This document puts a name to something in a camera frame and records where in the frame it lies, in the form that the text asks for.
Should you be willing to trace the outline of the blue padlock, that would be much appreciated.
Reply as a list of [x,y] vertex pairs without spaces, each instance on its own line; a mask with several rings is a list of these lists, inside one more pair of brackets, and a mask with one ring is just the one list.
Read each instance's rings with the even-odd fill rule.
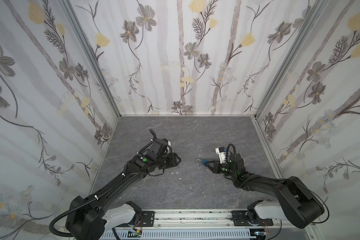
[[204,159],[204,160],[197,159],[196,163],[197,163],[198,166],[203,166],[205,168],[207,167],[207,160],[206,159]]

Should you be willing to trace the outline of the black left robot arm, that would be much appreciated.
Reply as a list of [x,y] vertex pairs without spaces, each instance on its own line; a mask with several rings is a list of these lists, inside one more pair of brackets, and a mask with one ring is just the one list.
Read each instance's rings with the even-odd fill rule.
[[154,139],[127,161],[123,170],[113,180],[93,194],[72,200],[65,228],[77,240],[98,240],[109,220],[105,214],[110,204],[135,182],[150,176],[155,170],[176,167],[180,157],[173,152],[170,141]]

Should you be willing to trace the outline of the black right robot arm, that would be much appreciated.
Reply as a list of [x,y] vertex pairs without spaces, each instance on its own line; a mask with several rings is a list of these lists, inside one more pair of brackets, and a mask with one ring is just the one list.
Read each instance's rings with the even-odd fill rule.
[[297,177],[275,179],[250,173],[240,154],[230,154],[224,161],[203,160],[202,165],[214,174],[222,174],[234,187],[248,192],[273,196],[276,202],[259,202],[253,207],[260,219],[289,221],[303,229],[322,216],[328,208],[315,193]]

